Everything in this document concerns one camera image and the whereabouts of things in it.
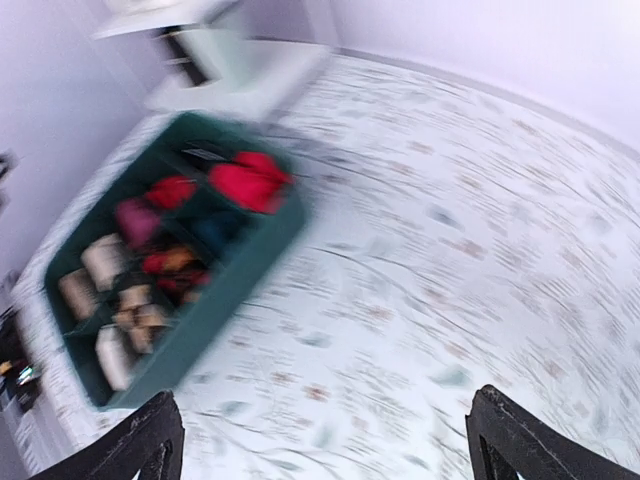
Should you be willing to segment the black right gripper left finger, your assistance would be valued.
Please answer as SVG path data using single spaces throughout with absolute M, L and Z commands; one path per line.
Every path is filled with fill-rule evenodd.
M 185 429 L 170 391 L 161 391 L 100 439 L 32 480 L 179 480 Z

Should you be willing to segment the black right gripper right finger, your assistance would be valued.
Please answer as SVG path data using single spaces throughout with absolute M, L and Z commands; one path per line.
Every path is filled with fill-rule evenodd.
M 562 436 L 492 385 L 476 391 L 465 421 L 475 479 L 639 478 Z

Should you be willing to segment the cream and brown sock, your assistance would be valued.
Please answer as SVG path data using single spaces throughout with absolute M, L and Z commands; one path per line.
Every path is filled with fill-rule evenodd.
M 132 380 L 135 355 L 129 348 L 125 333 L 114 324 L 103 326 L 98 332 L 95 350 L 111 389 L 127 390 Z

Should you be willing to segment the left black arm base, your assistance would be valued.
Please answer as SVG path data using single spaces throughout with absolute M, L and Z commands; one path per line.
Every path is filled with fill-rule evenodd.
M 18 311 L 1 315 L 1 390 L 15 399 L 22 414 L 31 410 L 41 394 L 40 373 L 29 359 L 18 328 Z

